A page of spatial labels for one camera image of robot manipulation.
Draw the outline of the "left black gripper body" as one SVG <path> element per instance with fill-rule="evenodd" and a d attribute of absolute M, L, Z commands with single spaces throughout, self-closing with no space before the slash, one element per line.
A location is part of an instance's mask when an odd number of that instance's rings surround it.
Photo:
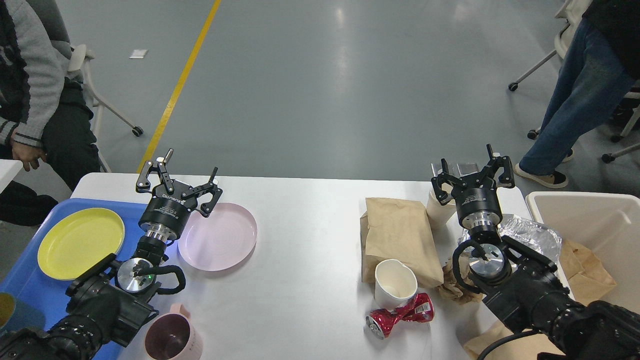
<path fill-rule="evenodd" d="M 162 184 L 154 187 L 151 200 L 146 210 L 138 221 L 138 226 L 144 230 L 150 230 L 154 224 L 168 228 L 168 239 L 180 239 L 186 224 L 198 205 L 194 197 L 183 199 L 182 194 L 187 193 L 193 187 L 181 181 L 174 181 L 171 185 L 174 190 L 169 194 Z"/>

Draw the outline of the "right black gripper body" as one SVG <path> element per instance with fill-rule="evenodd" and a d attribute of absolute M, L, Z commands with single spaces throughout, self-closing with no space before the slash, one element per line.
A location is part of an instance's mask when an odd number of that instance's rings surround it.
<path fill-rule="evenodd" d="M 498 194 L 490 187 L 464 189 L 455 198 L 459 225 L 471 230 L 480 226 L 496 226 L 503 220 Z"/>

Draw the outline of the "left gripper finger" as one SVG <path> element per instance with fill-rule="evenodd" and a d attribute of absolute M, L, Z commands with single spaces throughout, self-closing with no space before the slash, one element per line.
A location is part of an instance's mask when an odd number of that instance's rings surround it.
<path fill-rule="evenodd" d="M 135 182 L 135 191 L 137 193 L 147 193 L 155 196 L 157 194 L 157 188 L 164 187 L 165 193 L 169 195 L 174 194 L 175 187 L 173 185 L 173 180 L 166 169 L 166 164 L 172 157 L 173 152 L 173 148 L 169 148 L 164 157 L 158 157 L 156 160 L 146 161 L 142 166 L 142 170 L 138 175 L 137 181 Z M 156 174 L 159 180 L 159 185 L 153 189 L 151 188 L 151 182 L 149 180 L 149 176 L 151 174 Z"/>
<path fill-rule="evenodd" d="M 188 190 L 182 192 L 181 199 L 184 200 L 183 205 L 185 205 L 188 210 L 197 210 L 197 212 L 199 212 L 204 218 L 208 218 L 210 216 L 223 194 L 223 189 L 215 183 L 217 172 L 218 167 L 214 167 L 205 184 L 190 187 Z M 201 196 L 205 196 L 206 194 L 212 195 L 210 201 L 198 205 L 198 198 L 201 198 Z"/>

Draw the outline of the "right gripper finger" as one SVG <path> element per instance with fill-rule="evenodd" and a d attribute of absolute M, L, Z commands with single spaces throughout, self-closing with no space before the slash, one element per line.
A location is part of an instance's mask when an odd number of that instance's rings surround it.
<path fill-rule="evenodd" d="M 433 176 L 430 180 L 435 199 L 442 207 L 452 200 L 458 199 L 467 189 L 467 183 L 462 178 L 450 173 L 450 167 L 445 158 L 439 164 L 432 164 Z"/>
<path fill-rule="evenodd" d="M 487 144 L 486 149 L 489 161 L 480 171 L 472 174 L 471 184 L 475 188 L 489 190 L 514 188 L 514 168 L 510 157 L 494 152 L 491 144 Z"/>

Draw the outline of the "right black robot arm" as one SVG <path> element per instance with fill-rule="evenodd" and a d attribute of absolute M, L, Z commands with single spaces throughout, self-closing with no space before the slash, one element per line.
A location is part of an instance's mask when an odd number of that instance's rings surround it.
<path fill-rule="evenodd" d="M 511 159 L 487 145 L 489 160 L 474 173 L 455 177 L 445 159 L 430 180 L 441 206 L 455 202 L 459 225 L 469 239 L 452 255 L 455 282 L 483 294 L 483 303 L 512 335 L 479 356 L 517 338 L 544 334 L 561 354 L 540 360 L 637 360 L 639 315 L 603 300 L 583 305 L 556 276 L 558 265 L 509 235 L 499 234 L 503 212 L 498 189 L 515 187 Z"/>

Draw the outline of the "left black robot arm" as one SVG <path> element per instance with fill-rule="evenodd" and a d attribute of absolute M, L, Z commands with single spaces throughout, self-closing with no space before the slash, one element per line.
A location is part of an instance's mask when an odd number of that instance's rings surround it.
<path fill-rule="evenodd" d="M 87 269 L 66 289 L 67 315 L 50 330 L 33 326 L 4 332 L 3 360 L 91 360 L 110 342 L 126 347 L 142 326 L 158 316 L 150 301 L 183 291 L 186 277 L 178 265 L 167 265 L 167 247 L 180 239 L 193 212 L 207 218 L 220 200 L 215 167 L 208 180 L 192 186 L 170 176 L 166 166 L 173 150 L 147 161 L 135 183 L 151 199 L 139 219 L 144 235 L 130 259 L 114 253 Z"/>

